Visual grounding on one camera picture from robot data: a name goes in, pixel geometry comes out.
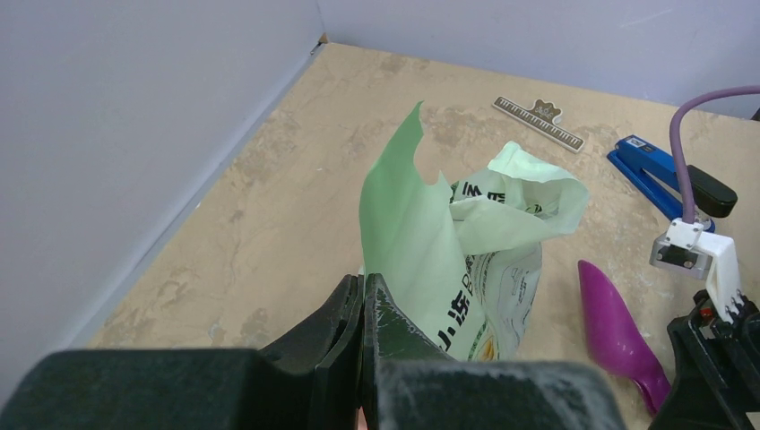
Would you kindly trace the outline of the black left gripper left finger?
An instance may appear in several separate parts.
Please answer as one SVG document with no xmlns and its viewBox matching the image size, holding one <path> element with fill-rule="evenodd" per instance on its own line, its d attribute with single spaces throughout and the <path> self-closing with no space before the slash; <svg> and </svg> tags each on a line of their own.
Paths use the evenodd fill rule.
<svg viewBox="0 0 760 430">
<path fill-rule="evenodd" d="M 344 277 L 261 349 L 75 349 L 22 379 L 4 429 L 352 429 L 363 300 Z"/>
</svg>

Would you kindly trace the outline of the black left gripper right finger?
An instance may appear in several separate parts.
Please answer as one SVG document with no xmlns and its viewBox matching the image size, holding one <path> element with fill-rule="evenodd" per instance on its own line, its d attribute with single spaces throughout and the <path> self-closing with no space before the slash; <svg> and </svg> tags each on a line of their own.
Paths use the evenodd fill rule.
<svg viewBox="0 0 760 430">
<path fill-rule="evenodd" d="M 360 400 L 371 429 L 623 429 L 614 394 L 587 365 L 450 358 L 364 279 Z"/>
</svg>

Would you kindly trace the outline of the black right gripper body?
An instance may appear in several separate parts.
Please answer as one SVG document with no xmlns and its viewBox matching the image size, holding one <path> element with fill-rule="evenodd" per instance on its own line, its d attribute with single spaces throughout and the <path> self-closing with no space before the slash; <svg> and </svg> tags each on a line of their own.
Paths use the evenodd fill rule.
<svg viewBox="0 0 760 430">
<path fill-rule="evenodd" d="M 675 377 L 651 429 L 759 427 L 751 420 L 759 414 L 759 308 L 740 297 L 732 322 L 700 290 L 695 307 L 668 324 Z"/>
</svg>

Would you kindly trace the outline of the purple plastic scoop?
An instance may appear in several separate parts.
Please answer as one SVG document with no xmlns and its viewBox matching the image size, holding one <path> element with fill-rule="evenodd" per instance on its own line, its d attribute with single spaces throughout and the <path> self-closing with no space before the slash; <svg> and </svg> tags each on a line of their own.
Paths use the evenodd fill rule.
<svg viewBox="0 0 760 430">
<path fill-rule="evenodd" d="M 603 370 L 632 381 L 652 416 L 671 385 L 613 282 L 593 263 L 577 263 L 586 345 Z"/>
</svg>

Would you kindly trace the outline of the green litter bag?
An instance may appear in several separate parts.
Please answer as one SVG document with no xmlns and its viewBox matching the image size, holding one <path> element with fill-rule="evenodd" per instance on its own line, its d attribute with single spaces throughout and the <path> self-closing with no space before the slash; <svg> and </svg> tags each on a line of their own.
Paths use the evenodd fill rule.
<svg viewBox="0 0 760 430">
<path fill-rule="evenodd" d="M 425 183 L 414 108 L 370 168 L 359 200 L 364 269 L 442 352 L 514 357 L 542 272 L 542 245 L 573 234 L 590 193 L 567 170 L 508 142 L 455 183 Z"/>
</svg>

